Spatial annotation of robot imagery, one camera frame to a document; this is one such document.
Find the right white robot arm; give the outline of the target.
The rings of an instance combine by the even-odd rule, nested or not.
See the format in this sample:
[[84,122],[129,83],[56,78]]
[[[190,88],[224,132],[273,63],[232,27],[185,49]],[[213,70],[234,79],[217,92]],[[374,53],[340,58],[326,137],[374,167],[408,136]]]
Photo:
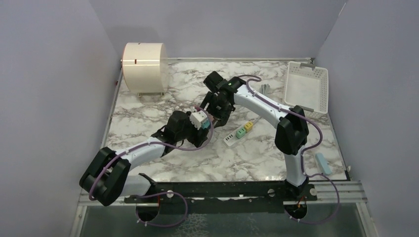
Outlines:
[[275,102],[254,90],[249,81],[240,77],[226,80],[216,71],[204,79],[204,85],[209,92],[201,106],[214,118],[214,127],[224,126],[237,105],[256,113],[273,126],[275,145],[284,154],[286,162],[286,197],[292,201],[303,197],[308,177],[302,168],[301,155],[309,135],[303,108],[290,108]]

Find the teal usb charger plug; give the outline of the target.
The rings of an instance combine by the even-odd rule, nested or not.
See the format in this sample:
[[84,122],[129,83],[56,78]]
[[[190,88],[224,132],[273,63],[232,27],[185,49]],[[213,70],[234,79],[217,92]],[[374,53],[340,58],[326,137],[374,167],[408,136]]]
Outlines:
[[202,129],[208,129],[208,128],[210,128],[210,120],[209,119],[206,119],[204,122],[202,122],[201,128]]

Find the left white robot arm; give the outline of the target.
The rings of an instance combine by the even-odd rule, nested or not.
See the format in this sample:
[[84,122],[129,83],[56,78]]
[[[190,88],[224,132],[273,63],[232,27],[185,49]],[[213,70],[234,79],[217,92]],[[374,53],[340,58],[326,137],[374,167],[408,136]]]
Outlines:
[[212,135],[213,124],[204,110],[174,111],[167,124],[147,140],[119,151],[101,148],[81,176],[79,186],[88,193],[90,200],[103,206],[109,206],[119,197],[132,195],[134,191],[142,202],[151,202],[155,198],[151,182],[141,176],[129,183],[129,172],[173,150],[200,150],[209,143]]

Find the black power strip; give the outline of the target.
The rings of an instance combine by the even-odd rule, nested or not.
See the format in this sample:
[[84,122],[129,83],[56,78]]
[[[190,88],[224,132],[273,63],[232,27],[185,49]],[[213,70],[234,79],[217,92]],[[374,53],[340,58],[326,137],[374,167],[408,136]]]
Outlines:
[[214,123],[212,119],[207,119],[201,126],[201,129],[206,132],[203,146],[206,146],[212,139],[214,134]]

